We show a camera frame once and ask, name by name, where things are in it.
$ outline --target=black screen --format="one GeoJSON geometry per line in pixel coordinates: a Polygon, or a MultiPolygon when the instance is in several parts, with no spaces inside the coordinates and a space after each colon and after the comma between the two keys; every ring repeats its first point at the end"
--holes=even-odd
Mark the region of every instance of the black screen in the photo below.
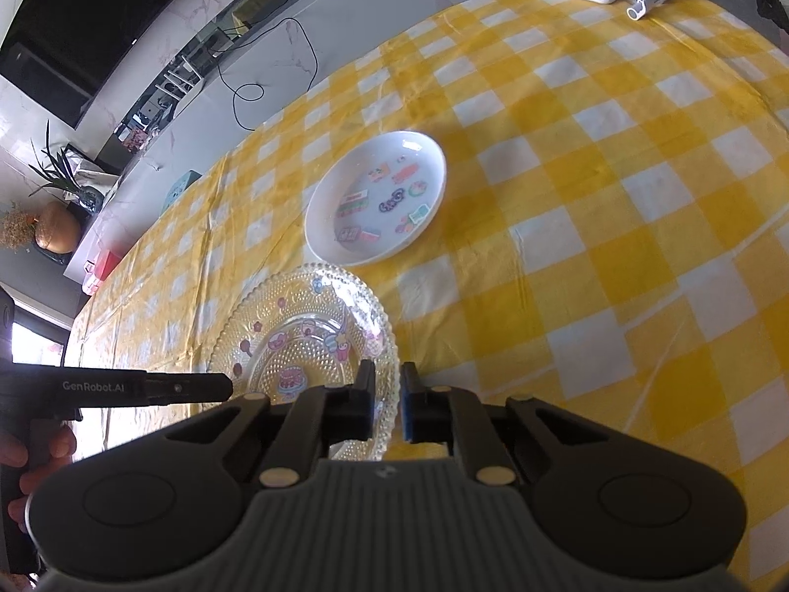
{"type": "Polygon", "coordinates": [[[0,48],[0,74],[76,126],[133,42],[171,1],[24,0],[0,48]]]}

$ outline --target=hand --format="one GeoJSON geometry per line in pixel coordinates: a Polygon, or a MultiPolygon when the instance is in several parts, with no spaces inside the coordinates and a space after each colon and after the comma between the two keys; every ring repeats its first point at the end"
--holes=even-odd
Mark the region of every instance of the hand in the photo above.
{"type": "MultiPolygon", "coordinates": [[[[50,438],[52,459],[46,465],[25,472],[19,479],[19,489],[25,496],[8,504],[8,515],[19,524],[19,529],[27,533],[25,526],[25,505],[28,497],[47,476],[72,461],[76,451],[76,437],[67,425],[58,429],[50,438]]],[[[24,467],[28,464],[28,449],[10,434],[0,432],[0,463],[9,467],[24,467]]]]}

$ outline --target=marble countertop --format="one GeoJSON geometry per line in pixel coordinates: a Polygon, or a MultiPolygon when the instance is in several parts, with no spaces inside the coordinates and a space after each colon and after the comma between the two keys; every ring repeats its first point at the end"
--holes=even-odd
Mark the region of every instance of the marble countertop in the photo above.
{"type": "MultiPolygon", "coordinates": [[[[340,67],[430,15],[464,1],[299,0],[257,33],[264,33],[285,17],[297,19],[317,54],[319,69],[312,89],[317,91],[340,67]]],[[[299,26],[285,22],[266,37],[231,53],[221,68],[230,86],[258,82],[264,87],[259,101],[236,101],[239,121],[257,127],[305,93],[315,66],[299,26]]],[[[139,158],[93,221],[66,268],[67,278],[81,284],[85,262],[94,260],[102,249],[128,253],[159,217],[168,191],[180,176],[189,169],[205,173],[248,135],[234,120],[232,100],[233,93],[218,77],[207,78],[202,92],[139,158]]]]}

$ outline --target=tablecloth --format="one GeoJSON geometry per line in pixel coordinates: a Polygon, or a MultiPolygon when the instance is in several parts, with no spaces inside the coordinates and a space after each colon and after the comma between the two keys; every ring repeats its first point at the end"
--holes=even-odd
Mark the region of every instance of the tablecloth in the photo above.
{"type": "MultiPolygon", "coordinates": [[[[69,364],[205,370],[234,306],[312,259],[304,210],[330,166],[421,131],[447,156],[443,205],[355,270],[401,360],[721,470],[749,509],[731,569],[766,590],[789,561],[789,59],[706,0],[625,9],[470,0],[338,70],[151,227],[76,320],[69,364]]],[[[102,441],[184,414],[115,410],[102,441]]]]}

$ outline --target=teal box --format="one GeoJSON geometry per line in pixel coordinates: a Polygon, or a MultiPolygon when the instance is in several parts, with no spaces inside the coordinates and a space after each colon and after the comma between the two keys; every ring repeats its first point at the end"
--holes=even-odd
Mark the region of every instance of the teal box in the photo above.
{"type": "Polygon", "coordinates": [[[189,188],[189,185],[198,181],[200,179],[200,173],[196,171],[192,171],[189,169],[184,175],[182,175],[176,183],[171,187],[170,191],[167,193],[167,199],[164,201],[164,207],[162,207],[162,213],[167,211],[175,201],[178,200],[189,188]]]}

